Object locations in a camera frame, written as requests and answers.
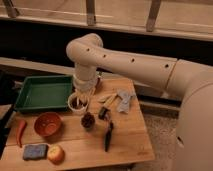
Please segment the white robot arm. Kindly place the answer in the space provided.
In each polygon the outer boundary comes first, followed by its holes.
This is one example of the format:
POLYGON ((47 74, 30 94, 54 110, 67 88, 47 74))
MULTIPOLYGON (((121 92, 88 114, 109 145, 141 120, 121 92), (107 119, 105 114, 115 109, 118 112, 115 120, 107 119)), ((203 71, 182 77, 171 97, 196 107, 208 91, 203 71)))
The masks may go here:
POLYGON ((66 54, 79 90, 94 87, 96 69, 103 68, 181 98, 172 171, 213 171, 212 66, 108 50, 97 34, 70 41, 66 54))

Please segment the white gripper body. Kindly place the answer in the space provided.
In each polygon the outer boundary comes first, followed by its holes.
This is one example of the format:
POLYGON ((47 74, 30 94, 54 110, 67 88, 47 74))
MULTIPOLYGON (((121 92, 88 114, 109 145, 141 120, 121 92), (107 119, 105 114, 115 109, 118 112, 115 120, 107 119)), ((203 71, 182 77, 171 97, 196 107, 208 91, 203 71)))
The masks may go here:
POLYGON ((75 70, 73 75, 74 87, 81 91, 87 92, 96 86, 98 82, 98 75, 96 73, 96 67, 84 66, 81 64, 75 64, 75 70))

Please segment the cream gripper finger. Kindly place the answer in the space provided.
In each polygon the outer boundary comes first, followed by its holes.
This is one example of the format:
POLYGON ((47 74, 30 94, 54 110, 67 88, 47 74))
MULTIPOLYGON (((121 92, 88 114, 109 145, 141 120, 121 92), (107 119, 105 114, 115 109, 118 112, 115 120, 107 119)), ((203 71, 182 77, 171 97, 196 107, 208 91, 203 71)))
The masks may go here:
POLYGON ((87 97, 88 97, 88 101, 87 101, 87 109, 86 109, 86 110, 88 110, 88 108, 89 108, 91 99, 92 99, 93 95, 95 94, 95 91, 96 91, 96 88, 95 88, 95 87, 92 88, 92 89, 89 91, 89 94, 88 94, 88 96, 87 96, 87 97))
POLYGON ((81 106, 81 102, 80 102, 80 97, 81 97, 81 93, 76 89, 75 90, 76 93, 76 102, 77 102, 77 107, 81 106))

